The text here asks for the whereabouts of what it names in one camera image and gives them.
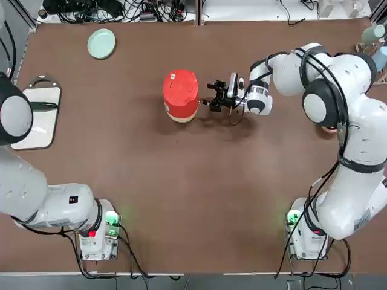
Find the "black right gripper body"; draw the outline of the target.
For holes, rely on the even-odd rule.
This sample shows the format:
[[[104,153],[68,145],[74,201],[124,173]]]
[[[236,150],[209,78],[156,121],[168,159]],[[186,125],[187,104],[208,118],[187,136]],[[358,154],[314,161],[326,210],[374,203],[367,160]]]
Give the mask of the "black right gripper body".
[[[233,109],[236,105],[237,95],[238,90],[234,86],[224,89],[222,105],[229,109]]]

